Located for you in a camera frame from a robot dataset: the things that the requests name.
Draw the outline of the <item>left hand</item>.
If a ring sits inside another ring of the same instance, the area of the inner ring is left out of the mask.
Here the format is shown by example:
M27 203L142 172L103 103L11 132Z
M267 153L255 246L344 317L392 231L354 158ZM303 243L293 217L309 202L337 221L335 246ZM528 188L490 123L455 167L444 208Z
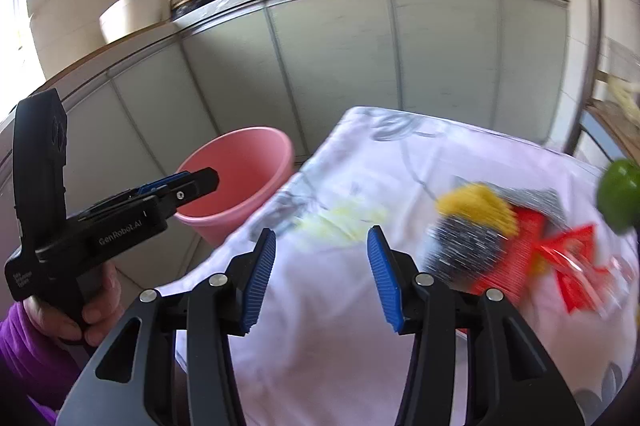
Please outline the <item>left hand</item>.
M43 335L78 342L83 339L89 346L98 347L104 337L124 314L120 305L122 287L117 270L111 261L102 265L102 285L93 298L82 308L82 321L85 330L79 324L35 296L22 302L32 325Z

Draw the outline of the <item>purple left sleeve forearm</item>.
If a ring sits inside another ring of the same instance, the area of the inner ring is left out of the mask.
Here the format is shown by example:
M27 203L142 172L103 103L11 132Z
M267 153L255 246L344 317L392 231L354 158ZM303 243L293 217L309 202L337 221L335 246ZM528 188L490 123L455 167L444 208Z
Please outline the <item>purple left sleeve forearm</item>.
M22 304L1 322L1 423L53 425L81 368L38 331Z

